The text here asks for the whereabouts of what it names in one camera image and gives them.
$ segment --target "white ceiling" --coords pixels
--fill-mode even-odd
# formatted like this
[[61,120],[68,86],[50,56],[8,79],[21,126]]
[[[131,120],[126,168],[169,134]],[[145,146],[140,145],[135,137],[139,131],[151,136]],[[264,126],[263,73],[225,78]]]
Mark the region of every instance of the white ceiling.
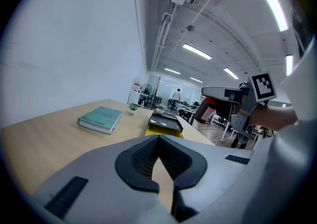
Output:
[[[196,5],[186,2],[179,8],[156,71],[167,67],[180,72],[182,79],[202,80],[202,85],[238,87],[241,80],[247,80],[245,72],[259,71],[247,68],[282,64],[261,69],[270,71],[278,86],[286,77],[285,56],[294,54],[296,62],[298,47],[292,28],[279,31],[266,0],[211,0],[194,22],[195,30],[187,32],[178,44],[206,1],[200,0]],[[289,0],[279,2],[290,26],[291,3]],[[209,54],[212,59],[182,48],[184,43]],[[240,79],[234,80],[223,71],[225,67]]]

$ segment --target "small potted plant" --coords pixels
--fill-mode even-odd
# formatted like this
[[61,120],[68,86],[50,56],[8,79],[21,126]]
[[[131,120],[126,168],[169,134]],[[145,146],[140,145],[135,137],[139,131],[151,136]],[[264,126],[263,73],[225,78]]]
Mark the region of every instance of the small potted plant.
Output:
[[157,111],[157,113],[159,113],[159,114],[163,114],[163,113],[164,113],[164,109],[165,109],[165,108],[164,108],[163,105],[158,104],[156,111]]
[[131,103],[130,109],[129,109],[129,114],[134,115],[135,112],[137,111],[138,106],[136,106],[134,103]]

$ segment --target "black slot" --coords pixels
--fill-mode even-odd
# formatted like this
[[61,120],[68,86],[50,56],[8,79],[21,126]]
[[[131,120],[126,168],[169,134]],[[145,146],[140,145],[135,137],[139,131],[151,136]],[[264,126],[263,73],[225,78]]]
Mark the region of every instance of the black slot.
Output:
[[243,157],[238,157],[234,155],[228,155],[225,159],[236,162],[236,163],[241,163],[247,165],[250,161],[248,158],[243,158]]
[[63,218],[76,198],[86,186],[88,179],[74,176],[46,205],[46,209],[59,218]]
[[207,161],[201,154],[163,135],[153,135],[121,152],[115,160],[115,169],[131,188],[158,193],[159,185],[151,180],[158,157],[180,190],[194,187],[207,169]]

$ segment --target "person's arm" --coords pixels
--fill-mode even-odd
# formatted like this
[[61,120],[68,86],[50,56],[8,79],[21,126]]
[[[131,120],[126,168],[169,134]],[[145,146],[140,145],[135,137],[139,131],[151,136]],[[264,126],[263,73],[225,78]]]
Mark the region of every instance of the person's arm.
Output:
[[260,125],[274,131],[279,131],[296,121],[297,116],[293,107],[258,106],[251,114],[251,124]]

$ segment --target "standing person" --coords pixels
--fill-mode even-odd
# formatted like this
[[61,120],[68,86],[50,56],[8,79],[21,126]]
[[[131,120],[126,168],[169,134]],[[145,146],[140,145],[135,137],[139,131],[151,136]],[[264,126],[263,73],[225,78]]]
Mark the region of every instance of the standing person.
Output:
[[172,108],[171,108],[171,110],[173,110],[174,108],[175,108],[175,103],[176,102],[179,102],[180,101],[180,89],[178,88],[177,89],[177,92],[175,92],[174,94],[173,94],[173,104],[172,104]]
[[[236,148],[236,146],[238,145],[238,143],[239,143],[238,135],[239,135],[239,133],[237,133],[236,138],[235,138],[234,141],[232,142],[231,148]],[[247,143],[244,143],[244,144],[241,143],[241,145],[240,145],[239,148],[240,148],[240,149],[245,149],[246,146],[247,146]]]

